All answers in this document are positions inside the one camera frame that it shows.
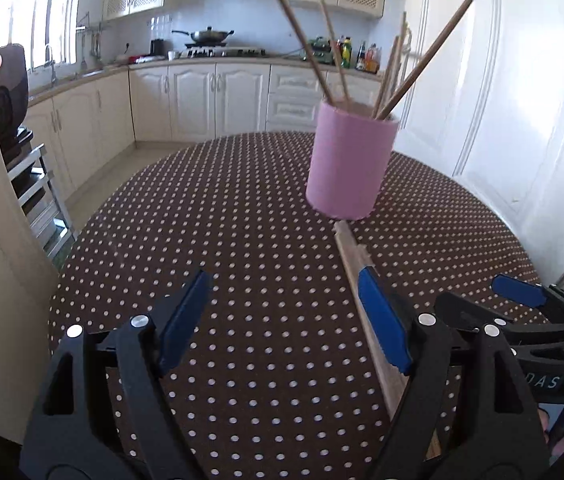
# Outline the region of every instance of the chopstick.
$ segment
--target chopstick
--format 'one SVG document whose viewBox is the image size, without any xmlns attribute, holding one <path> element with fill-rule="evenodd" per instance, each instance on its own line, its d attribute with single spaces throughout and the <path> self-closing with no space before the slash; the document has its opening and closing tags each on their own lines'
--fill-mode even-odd
<svg viewBox="0 0 564 480">
<path fill-rule="evenodd" d="M 324 97 L 326 98 L 327 103 L 329 103 L 331 106 L 335 106 L 335 100 L 333 99 L 333 94 L 331 93 L 331 89 L 326 84 L 324 75 L 321 73 L 321 70 L 319 69 L 318 62 L 315 61 L 315 58 L 313 57 L 313 50 L 310 48 L 308 41 L 306 41 L 306 36 L 302 31 L 302 27 L 300 27 L 300 23 L 297 21 L 297 18 L 295 17 L 295 14 L 291 10 L 288 1 L 287 0 L 277 0 L 277 1 L 282 6 L 282 10 L 286 14 L 289 23 L 291 23 L 291 27 L 293 27 L 297 39 L 300 41 L 300 44 L 302 45 L 304 51 L 306 52 L 306 59 L 309 60 L 313 72 L 315 72 L 315 75 L 318 78 L 319 85 L 322 87 L 322 90 L 324 91 Z"/>
<path fill-rule="evenodd" d="M 366 246 L 357 243 L 348 223 L 344 220 L 335 222 L 335 244 L 344 264 L 348 284 L 353 294 L 353 301 L 357 307 L 357 315 L 360 318 L 362 330 L 366 336 L 366 343 L 371 354 L 371 360 L 373 361 L 373 367 L 377 373 L 377 380 L 380 383 L 384 404 L 386 404 L 391 420 L 394 420 L 409 380 L 399 373 L 395 366 L 386 361 L 384 351 L 380 346 L 375 330 L 366 315 L 366 309 L 357 292 L 359 273 L 364 267 L 373 266 L 373 260 L 366 250 Z M 431 459 L 441 454 L 442 447 L 437 436 L 437 430 L 435 430 L 426 452 L 426 458 Z"/>
<path fill-rule="evenodd" d="M 395 36 L 395 40 L 393 40 L 391 57 L 389 57 L 389 63 L 388 65 L 386 65 L 386 70 L 384 70 L 384 75 L 382 76 L 382 83 L 380 83 L 380 91 L 377 92 L 377 99 L 375 100 L 375 106 L 373 107 L 373 113 L 371 114 L 371 117 L 373 119 L 377 117 L 377 113 L 380 111 L 380 106 L 382 105 L 382 101 L 384 101 L 384 94 L 386 93 L 386 90 L 389 87 L 389 81 L 392 80 L 393 65 L 395 64 L 398 39 L 399 38 Z"/>
<path fill-rule="evenodd" d="M 393 108 L 397 106 L 397 104 L 401 101 L 402 97 L 404 97 L 404 95 L 406 95 L 406 93 L 415 84 L 417 78 L 420 76 L 422 72 L 424 72 L 424 69 L 431 62 L 433 56 L 437 54 L 437 52 L 440 50 L 444 42 L 448 39 L 452 31 L 455 30 L 455 27 L 457 27 L 458 23 L 460 23 L 460 20 L 464 17 L 464 14 L 466 14 L 466 11 L 468 10 L 470 4 L 472 3 L 473 0 L 464 0 L 462 2 L 460 8 L 457 9 L 457 12 L 455 12 L 455 14 L 446 24 L 446 27 L 444 27 L 444 29 L 440 32 L 439 36 L 437 36 L 435 41 L 433 41 L 433 44 L 430 46 L 428 51 L 426 51 L 426 53 L 419 61 L 419 63 L 417 63 L 417 65 L 409 74 L 409 76 L 406 78 L 404 83 L 402 83 L 402 85 L 397 89 L 395 94 L 393 94 L 393 96 L 390 98 L 386 106 L 383 107 L 382 111 L 377 115 L 377 118 L 380 121 L 385 120 L 386 117 L 389 116 L 389 114 L 393 111 Z"/>
<path fill-rule="evenodd" d="M 319 6 L 321 7 L 322 14 L 324 15 L 324 21 L 326 21 L 326 26 L 329 30 L 329 37 L 331 40 L 331 50 L 333 51 L 333 56 L 335 57 L 335 65 L 337 65 L 337 71 L 339 72 L 339 78 L 342 80 L 342 90 L 344 92 L 344 101 L 346 102 L 347 110 L 351 104 L 351 96 L 348 94 L 347 80 L 344 77 L 344 68 L 342 67 L 342 57 L 340 56 L 339 49 L 337 47 L 337 42 L 335 41 L 335 30 L 333 29 L 333 23 L 331 22 L 331 17 L 329 16 L 329 11 L 326 8 L 326 2 L 324 0 L 319 1 Z"/>
<path fill-rule="evenodd" d="M 397 85 L 398 85 L 399 69 L 400 69 L 400 66 L 401 66 L 401 56 L 402 56 L 402 51 L 404 50 L 404 41 L 406 40 L 406 32 L 407 32 L 408 28 L 409 28 L 409 26 L 406 22 L 406 13 L 404 12 L 404 14 L 402 14 L 402 25 L 401 25 L 401 28 L 399 29 L 397 62 L 395 64 L 395 76 L 391 80 L 391 90 L 390 90 L 391 95 L 395 94 L 395 90 L 396 90 Z"/>
</svg>

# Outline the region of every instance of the yellow bottle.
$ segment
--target yellow bottle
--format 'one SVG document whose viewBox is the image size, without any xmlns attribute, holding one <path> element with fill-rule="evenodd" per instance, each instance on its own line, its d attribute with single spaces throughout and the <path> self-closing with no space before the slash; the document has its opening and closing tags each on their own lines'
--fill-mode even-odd
<svg viewBox="0 0 564 480">
<path fill-rule="evenodd" d="M 347 36 L 342 45 L 342 67 L 351 68 L 351 54 L 353 53 L 353 44 L 351 38 Z"/>
</svg>

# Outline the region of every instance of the round table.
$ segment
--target round table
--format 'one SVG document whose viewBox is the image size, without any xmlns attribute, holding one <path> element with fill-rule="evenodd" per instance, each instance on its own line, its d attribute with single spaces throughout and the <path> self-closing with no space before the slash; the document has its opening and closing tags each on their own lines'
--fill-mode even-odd
<svg viewBox="0 0 564 480">
<path fill-rule="evenodd" d="M 210 478 L 361 479 L 389 424 L 334 221 L 304 197 L 312 145 L 312 134 L 244 134 L 144 168 L 91 217 L 51 300 L 53 351 L 74 323 L 112 330 L 199 267 L 212 275 L 190 348 L 161 382 Z M 500 272 L 537 282 L 515 236 L 407 156 L 393 155 L 372 215 L 351 228 L 419 311 L 451 290 L 542 321 L 489 287 Z M 118 377 L 108 375 L 124 449 L 141 458 Z M 449 373 L 442 441 L 459 379 Z"/>
</svg>

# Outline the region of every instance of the bottle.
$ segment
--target bottle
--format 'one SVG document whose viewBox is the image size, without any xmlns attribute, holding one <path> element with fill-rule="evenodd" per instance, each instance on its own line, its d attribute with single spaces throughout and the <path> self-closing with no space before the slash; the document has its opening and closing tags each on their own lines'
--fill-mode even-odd
<svg viewBox="0 0 564 480">
<path fill-rule="evenodd" d="M 380 68 L 379 51 L 376 44 L 371 43 L 371 47 L 366 52 L 364 57 L 364 72 L 370 72 L 372 74 L 377 73 Z"/>
<path fill-rule="evenodd" d="M 366 55 L 366 41 L 362 42 L 360 51 L 357 53 L 357 60 L 355 61 L 356 70 L 364 70 L 364 57 Z"/>
<path fill-rule="evenodd" d="M 351 68 L 351 54 L 353 52 L 353 44 L 351 38 L 347 36 L 342 44 L 342 67 Z"/>
</svg>

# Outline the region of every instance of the blue gripper pad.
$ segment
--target blue gripper pad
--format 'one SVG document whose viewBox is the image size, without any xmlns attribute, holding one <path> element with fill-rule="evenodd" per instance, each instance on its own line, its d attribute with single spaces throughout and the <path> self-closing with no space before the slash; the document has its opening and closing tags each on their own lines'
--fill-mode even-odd
<svg viewBox="0 0 564 480">
<path fill-rule="evenodd" d="M 503 274 L 498 274 L 493 278 L 490 288 L 498 296 L 503 296 L 507 300 L 521 303 L 530 308 L 539 308 L 546 304 L 546 296 L 544 296 L 544 291 L 540 285 L 521 282 Z"/>
<path fill-rule="evenodd" d="M 406 328 L 393 311 L 369 267 L 360 271 L 357 293 L 375 330 L 386 361 L 397 367 L 404 375 L 408 375 L 413 360 L 409 353 Z"/>
<path fill-rule="evenodd" d="M 209 289 L 208 274 L 200 270 L 188 285 L 175 313 L 162 331 L 158 358 L 158 368 L 162 376 L 171 368 L 175 368 L 187 351 L 188 340 L 193 335 L 208 301 Z"/>
</svg>

